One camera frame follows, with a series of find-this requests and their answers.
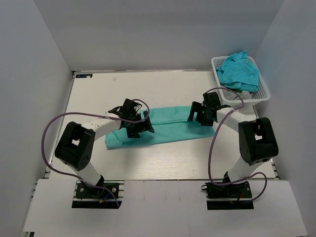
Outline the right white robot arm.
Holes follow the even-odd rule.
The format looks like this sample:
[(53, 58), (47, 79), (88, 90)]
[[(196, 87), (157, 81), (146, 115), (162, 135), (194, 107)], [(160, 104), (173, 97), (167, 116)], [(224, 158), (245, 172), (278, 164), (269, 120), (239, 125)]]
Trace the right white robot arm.
[[(218, 126), (213, 136), (208, 155), (208, 176), (210, 182), (218, 187), (223, 187), (223, 192), (234, 197), (241, 191), (241, 183), (259, 174), (255, 170), (263, 163), (278, 155), (278, 144), (270, 120), (266, 117), (250, 120), (239, 112), (244, 107), (233, 108), (223, 105), (214, 89), (203, 94), (203, 102), (192, 102), (188, 122), (197, 121), (202, 126)], [(223, 182), (217, 183), (212, 179), (211, 158), (220, 128), (226, 125), (238, 133), (240, 157), (235, 165), (226, 173)]]

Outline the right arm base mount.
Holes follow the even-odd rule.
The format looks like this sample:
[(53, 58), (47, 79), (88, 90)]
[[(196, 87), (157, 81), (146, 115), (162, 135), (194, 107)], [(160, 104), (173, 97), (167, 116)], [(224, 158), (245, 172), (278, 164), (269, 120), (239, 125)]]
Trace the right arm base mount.
[(206, 192), (207, 210), (252, 210), (252, 193), (248, 182), (229, 186), (205, 183), (201, 190)]

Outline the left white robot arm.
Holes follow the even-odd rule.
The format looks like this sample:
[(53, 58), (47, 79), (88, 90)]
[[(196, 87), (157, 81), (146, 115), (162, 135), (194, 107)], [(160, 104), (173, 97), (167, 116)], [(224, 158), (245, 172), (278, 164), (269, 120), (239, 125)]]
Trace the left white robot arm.
[(138, 110), (145, 102), (139, 99), (125, 99), (123, 105), (109, 110), (105, 115), (75, 113), (96, 119), (84, 124), (74, 121), (67, 124), (55, 149), (55, 157), (74, 171), (72, 174), (87, 185), (93, 197), (104, 192), (104, 178), (91, 163), (94, 142), (101, 137), (121, 129), (126, 130), (128, 138), (138, 139), (148, 131), (154, 133), (150, 121), (150, 109), (141, 114)]

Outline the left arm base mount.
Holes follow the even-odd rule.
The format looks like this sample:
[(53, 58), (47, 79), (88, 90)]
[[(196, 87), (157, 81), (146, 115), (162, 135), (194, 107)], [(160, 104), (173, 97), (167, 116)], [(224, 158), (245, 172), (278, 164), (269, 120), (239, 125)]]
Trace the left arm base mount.
[[(121, 205), (123, 201), (124, 182), (104, 182), (104, 187), (109, 189)], [(118, 209), (115, 199), (107, 190), (96, 190), (77, 181), (72, 201), (75, 209)]]

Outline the teal green t shirt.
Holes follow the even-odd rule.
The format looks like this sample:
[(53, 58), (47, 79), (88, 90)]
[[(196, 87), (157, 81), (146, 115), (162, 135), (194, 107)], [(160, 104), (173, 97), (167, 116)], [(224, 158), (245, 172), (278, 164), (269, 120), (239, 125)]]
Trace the teal green t shirt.
[(187, 121), (190, 110), (190, 106), (151, 108), (150, 120), (154, 133), (145, 131), (140, 133), (140, 138), (128, 138), (126, 129), (122, 128), (106, 134), (106, 148), (114, 150), (142, 147), (214, 136), (215, 131), (212, 126), (202, 126), (197, 121)]

